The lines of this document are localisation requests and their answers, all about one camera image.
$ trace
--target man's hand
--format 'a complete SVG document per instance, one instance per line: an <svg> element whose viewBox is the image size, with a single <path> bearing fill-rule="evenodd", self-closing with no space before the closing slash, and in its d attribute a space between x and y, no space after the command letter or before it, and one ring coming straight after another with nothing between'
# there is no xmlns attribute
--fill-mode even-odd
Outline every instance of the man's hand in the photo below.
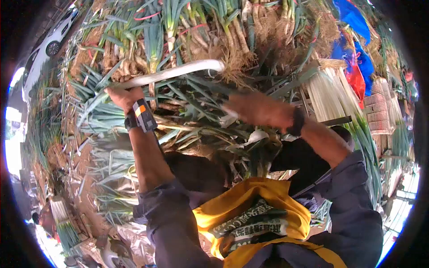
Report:
<svg viewBox="0 0 429 268"><path fill-rule="evenodd" d="M133 87L129 91L107 87L104 91L109 94L114 104L122 108L125 115L133 110L133 104L137 100L145 98L141 87Z"/></svg>
<svg viewBox="0 0 429 268"><path fill-rule="evenodd" d="M260 92L230 95L223 109L246 123L255 126L272 126L286 132L293 125L293 109L289 103L275 100Z"/></svg>

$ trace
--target blue tarp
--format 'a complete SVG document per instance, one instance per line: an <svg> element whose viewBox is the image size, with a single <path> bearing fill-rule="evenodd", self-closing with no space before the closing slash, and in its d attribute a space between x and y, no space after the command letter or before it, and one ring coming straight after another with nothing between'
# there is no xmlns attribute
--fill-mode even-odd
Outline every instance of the blue tarp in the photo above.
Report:
<svg viewBox="0 0 429 268"><path fill-rule="evenodd" d="M338 10L340 20L349 24L355 32L365 38L368 45L371 41L371 34L368 25L359 9L347 0L333 0L335 8Z"/></svg>

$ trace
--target red plastic bag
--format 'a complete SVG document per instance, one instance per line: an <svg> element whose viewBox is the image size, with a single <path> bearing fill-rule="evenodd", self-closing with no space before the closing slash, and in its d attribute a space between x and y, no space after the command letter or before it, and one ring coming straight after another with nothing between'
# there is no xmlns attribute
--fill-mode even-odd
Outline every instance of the red plastic bag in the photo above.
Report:
<svg viewBox="0 0 429 268"><path fill-rule="evenodd" d="M365 96L365 81L363 80L362 73L359 66L354 64L351 66L352 72L346 72L347 82L353 88L359 99L359 107L363 109L363 97Z"/></svg>

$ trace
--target man's arm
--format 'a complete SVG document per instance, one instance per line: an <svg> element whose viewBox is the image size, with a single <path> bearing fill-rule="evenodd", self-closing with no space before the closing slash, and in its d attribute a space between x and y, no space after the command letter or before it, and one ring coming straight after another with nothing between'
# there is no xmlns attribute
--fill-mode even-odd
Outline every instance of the man's arm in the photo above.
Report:
<svg viewBox="0 0 429 268"><path fill-rule="evenodd" d="M238 116L243 121L255 126L273 126L283 132L293 125L294 106L275 100L260 92L246 95L231 95L224 109ZM313 148L315 153L336 167L351 153L347 143L325 125L306 119L301 130L302 138Z"/></svg>
<svg viewBox="0 0 429 268"><path fill-rule="evenodd" d="M159 185L172 182L174 175L158 147L155 134L144 133L140 127L131 129L128 134L136 160L140 192L152 191Z"/></svg>
<svg viewBox="0 0 429 268"><path fill-rule="evenodd" d="M292 105L261 93L230 96L225 106L228 112L254 125L270 125L284 131L293 124ZM352 153L337 133L309 119L301 135L332 168L330 178L316 186L322 197L332 201L332 233L313 235L308 241L334 251L348 267L375 267L383 243L382 222L379 213L372 209L366 190L368 175L362 152Z"/></svg>
<svg viewBox="0 0 429 268"><path fill-rule="evenodd" d="M144 98L140 87L130 91L108 88L106 92L125 114L132 111L135 101ZM201 249L186 191L165 162L154 133L136 127L129 135L140 184L139 205L133 208L133 215L137 222L143 218L147 225L157 266L222 267Z"/></svg>
<svg viewBox="0 0 429 268"><path fill-rule="evenodd" d="M362 152L355 151L332 170L327 181L315 187L332 202L332 230L308 241L334 251L348 267L375 267L383 247L381 216L372 209L367 180Z"/></svg>

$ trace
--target black wristband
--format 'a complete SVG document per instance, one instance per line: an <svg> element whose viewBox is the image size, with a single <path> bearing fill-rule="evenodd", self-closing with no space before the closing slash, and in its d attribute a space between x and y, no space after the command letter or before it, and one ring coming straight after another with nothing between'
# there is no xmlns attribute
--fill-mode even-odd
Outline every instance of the black wristband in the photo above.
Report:
<svg viewBox="0 0 429 268"><path fill-rule="evenodd" d="M137 122L134 111L131 111L125 115L124 125L125 125L125 128L127 129L127 131L130 131L132 128L139 126L139 123Z"/></svg>
<svg viewBox="0 0 429 268"><path fill-rule="evenodd" d="M301 130L305 123L305 115L298 107L293 110L293 125L286 128L286 131L295 137L301 136Z"/></svg>

